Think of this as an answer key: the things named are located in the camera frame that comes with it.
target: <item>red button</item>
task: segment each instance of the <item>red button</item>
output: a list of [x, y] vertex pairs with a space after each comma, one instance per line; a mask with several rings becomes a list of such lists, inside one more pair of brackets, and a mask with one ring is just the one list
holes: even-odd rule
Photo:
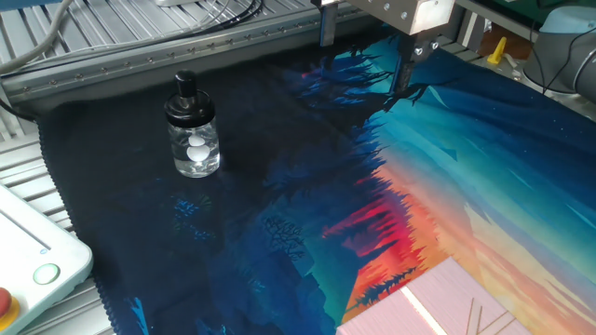
[[0, 318], [8, 313], [11, 303], [12, 297], [10, 296], [10, 292], [5, 288], [0, 288]]

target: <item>green button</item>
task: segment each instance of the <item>green button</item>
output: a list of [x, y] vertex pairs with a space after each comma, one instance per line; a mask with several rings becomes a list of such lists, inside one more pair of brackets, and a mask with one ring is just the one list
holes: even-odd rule
[[56, 264], [45, 264], [34, 272], [34, 281], [39, 285], [52, 283], [60, 275], [60, 268]]

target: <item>white device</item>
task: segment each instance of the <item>white device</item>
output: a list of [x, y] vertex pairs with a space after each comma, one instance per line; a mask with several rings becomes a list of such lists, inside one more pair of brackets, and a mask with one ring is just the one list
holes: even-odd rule
[[[0, 335], [16, 335], [65, 298], [92, 265], [88, 246], [0, 185], [0, 288], [12, 296]], [[0, 292], [5, 306], [6, 296]]]

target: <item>white cable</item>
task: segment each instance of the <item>white cable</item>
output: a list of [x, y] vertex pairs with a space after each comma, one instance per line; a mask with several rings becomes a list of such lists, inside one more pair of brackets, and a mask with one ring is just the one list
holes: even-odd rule
[[[68, 8], [68, 6], [70, 5], [70, 3], [72, 3], [73, 0], [63, 0], [61, 3], [61, 6], [59, 8], [58, 12], [61, 11], [62, 7], [64, 7], [64, 10], [62, 11], [61, 14], [64, 13], [64, 11], [66, 10], [66, 8]], [[215, 8], [215, 4], [217, 3], [217, 0], [213, 0], [213, 2], [211, 3], [211, 7]], [[195, 24], [193, 24], [192, 26], [189, 27], [185, 27], [185, 28], [181, 28], [175, 31], [171, 31], [171, 32], [166, 32], [166, 33], [162, 33], [160, 35], [156, 35], [156, 36], [150, 36], [150, 37], [146, 37], [144, 39], [138, 40], [138, 41], [132, 41], [132, 42], [123, 42], [123, 43], [118, 43], [115, 45], [99, 45], [99, 46], [94, 46], [94, 47], [84, 47], [84, 48], [80, 48], [78, 50], [74, 50], [71, 51], [67, 54], [62, 54], [59, 56], [55, 56], [52, 58], [48, 58], [45, 60], [38, 60], [38, 61], [34, 61], [31, 63], [28, 63], [31, 60], [34, 60], [37, 56], [39, 56], [41, 53], [43, 53], [46, 49], [42, 50], [41, 52], [39, 52], [37, 55], [34, 55], [32, 58], [27, 59], [25, 62], [23, 62], [24, 57], [27, 56], [30, 53], [34, 53], [40, 46], [42, 46], [42, 44], [44, 42], [46, 42], [46, 40], [52, 35], [54, 34], [53, 38], [51, 38], [51, 40], [49, 40], [48, 42], [48, 46], [51, 46], [51, 43], [53, 42], [53, 40], [56, 38], [57, 32], [58, 32], [58, 27], [60, 26], [60, 20], [62, 15], [58, 16], [54, 16], [54, 21], [52, 21], [52, 24], [50, 26], [50, 33], [46, 36], [46, 38], [44, 39], [44, 41], [42, 42], [42, 44], [40, 44], [39, 46], [37, 46], [36, 48], [34, 48], [32, 51], [30, 51], [29, 53], [16, 58], [14, 60], [11, 60], [10, 62], [0, 65], [0, 74], [7, 74], [9, 72], [13, 72], [18, 70], [20, 67], [23, 67], [24, 65], [26, 65], [27, 68], [34, 66], [34, 65], [38, 65], [41, 63], [46, 63], [49, 61], [54, 61], [54, 60], [65, 60], [65, 59], [70, 59], [72, 57], [77, 57], [77, 56], [86, 56], [86, 55], [93, 55], [93, 56], [99, 56], [100, 54], [104, 54], [104, 53], [109, 53], [109, 52], [117, 52], [117, 51], [122, 51], [122, 50], [126, 50], [126, 49], [131, 49], [134, 47], [146, 47], [148, 45], [151, 44], [156, 44], [162, 41], [165, 41], [171, 37], [184, 37], [188, 34], [195, 34], [197, 32], [200, 32], [202, 30], [208, 29], [210, 27], [212, 27], [212, 24], [220, 17], [222, 16], [222, 14], [225, 12], [225, 10], [227, 9], [228, 5], [230, 3], [230, 0], [226, 0], [225, 5], [223, 5], [222, 9], [219, 10], [219, 12], [217, 13], [217, 15], [213, 15], [210, 11], [207, 12], [207, 14], [205, 15], [205, 17], [203, 19], [201, 19], [200, 21], [196, 22]], [[53, 26], [56, 26], [56, 32], [51, 31]]]
[[58, 10], [56, 10], [54, 20], [52, 21], [52, 24], [49, 26], [49, 33], [47, 34], [46, 38], [44, 38], [44, 40], [39, 45], [37, 45], [37, 47], [34, 47], [33, 50], [17, 57], [14, 60], [10, 60], [0, 65], [0, 74], [7, 74], [16, 71], [21, 66], [25, 65], [31, 60], [36, 59], [37, 57], [39, 57], [39, 55], [44, 53], [52, 45], [54, 39], [58, 35], [58, 29], [60, 28], [62, 16], [64, 15], [66, 9], [68, 9], [68, 6], [71, 5], [72, 2], [73, 0], [63, 0], [60, 6], [58, 7]]

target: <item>emergency stop button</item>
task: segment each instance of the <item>emergency stop button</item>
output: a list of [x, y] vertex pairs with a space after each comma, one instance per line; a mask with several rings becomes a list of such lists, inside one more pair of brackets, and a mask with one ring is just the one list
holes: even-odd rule
[[19, 316], [19, 301], [5, 288], [0, 288], [0, 331], [8, 328]]

